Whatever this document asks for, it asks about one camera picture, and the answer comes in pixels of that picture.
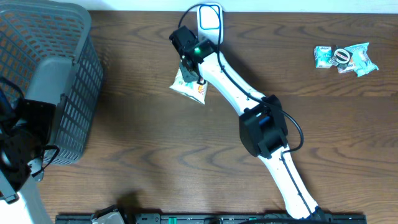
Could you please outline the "teal wet wipe packet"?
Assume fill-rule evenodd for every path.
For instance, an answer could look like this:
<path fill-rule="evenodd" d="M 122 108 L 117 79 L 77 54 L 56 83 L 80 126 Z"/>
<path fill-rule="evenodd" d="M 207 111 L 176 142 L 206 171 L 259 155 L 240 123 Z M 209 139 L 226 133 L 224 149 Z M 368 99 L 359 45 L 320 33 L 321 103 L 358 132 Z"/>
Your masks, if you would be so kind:
<path fill-rule="evenodd" d="M 372 63 L 371 59 L 367 55 L 368 47 L 369 42 L 345 47 L 345 50 L 352 53 L 352 59 L 355 64 L 354 71 L 357 74 L 357 77 L 367 75 L 374 70 L 379 70 L 379 67 Z"/>

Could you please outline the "orange tissue pack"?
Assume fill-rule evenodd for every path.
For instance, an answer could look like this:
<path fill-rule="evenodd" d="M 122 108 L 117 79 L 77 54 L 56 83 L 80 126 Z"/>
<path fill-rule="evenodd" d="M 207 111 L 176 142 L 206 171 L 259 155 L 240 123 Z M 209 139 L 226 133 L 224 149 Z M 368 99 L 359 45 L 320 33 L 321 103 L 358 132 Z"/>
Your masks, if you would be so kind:
<path fill-rule="evenodd" d="M 339 64 L 337 70 L 338 73 L 353 72 L 355 70 L 355 63 L 353 60 L 350 60 L 347 64 Z"/>

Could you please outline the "teal tissue pack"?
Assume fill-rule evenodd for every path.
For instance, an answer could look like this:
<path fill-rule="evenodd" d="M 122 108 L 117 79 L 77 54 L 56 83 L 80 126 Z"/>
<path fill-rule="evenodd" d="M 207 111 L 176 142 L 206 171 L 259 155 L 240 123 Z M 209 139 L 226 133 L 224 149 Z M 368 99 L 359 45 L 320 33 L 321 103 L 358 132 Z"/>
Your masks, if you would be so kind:
<path fill-rule="evenodd" d="M 316 68 L 330 68 L 332 66 L 329 62 L 332 57 L 332 49 L 330 46 L 316 46 L 313 54 Z"/>

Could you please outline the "dark green ointment box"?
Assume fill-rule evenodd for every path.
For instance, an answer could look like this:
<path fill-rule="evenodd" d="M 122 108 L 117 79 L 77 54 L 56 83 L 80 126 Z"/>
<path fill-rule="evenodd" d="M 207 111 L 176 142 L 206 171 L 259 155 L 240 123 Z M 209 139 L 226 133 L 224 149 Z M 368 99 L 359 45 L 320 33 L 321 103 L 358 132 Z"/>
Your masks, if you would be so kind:
<path fill-rule="evenodd" d="M 340 69 L 345 69 L 348 67 L 352 55 L 353 54 L 350 51 L 344 48 L 336 47 L 328 62 Z"/>

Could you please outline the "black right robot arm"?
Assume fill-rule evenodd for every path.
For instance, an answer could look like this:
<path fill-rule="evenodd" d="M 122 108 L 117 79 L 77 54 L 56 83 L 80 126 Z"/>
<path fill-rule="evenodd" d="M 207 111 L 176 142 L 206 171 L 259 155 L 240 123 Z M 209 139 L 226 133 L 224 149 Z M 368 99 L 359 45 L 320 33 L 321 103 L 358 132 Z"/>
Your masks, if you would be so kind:
<path fill-rule="evenodd" d="M 283 110 L 276 96 L 265 96 L 244 81 L 213 42 L 189 40 L 174 47 L 181 69 L 200 83 L 212 84 L 237 112 L 240 140 L 270 172 L 287 213 L 295 219 L 314 217 L 319 206 L 295 167 L 291 155 L 294 150 L 287 140 L 287 121 L 297 128 L 300 139 L 304 138 L 298 122 Z"/>

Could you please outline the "yellow white snack bag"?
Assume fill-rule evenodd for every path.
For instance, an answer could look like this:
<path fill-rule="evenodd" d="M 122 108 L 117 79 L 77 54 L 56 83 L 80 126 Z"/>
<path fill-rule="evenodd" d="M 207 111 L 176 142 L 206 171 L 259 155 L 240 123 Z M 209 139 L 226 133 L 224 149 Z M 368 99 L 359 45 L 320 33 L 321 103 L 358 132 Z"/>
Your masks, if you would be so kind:
<path fill-rule="evenodd" d="M 185 82 L 181 69 L 179 68 L 175 76 L 175 80 L 169 88 L 177 93 L 184 95 L 200 104 L 205 104 L 208 82 L 200 85 L 197 82 Z"/>

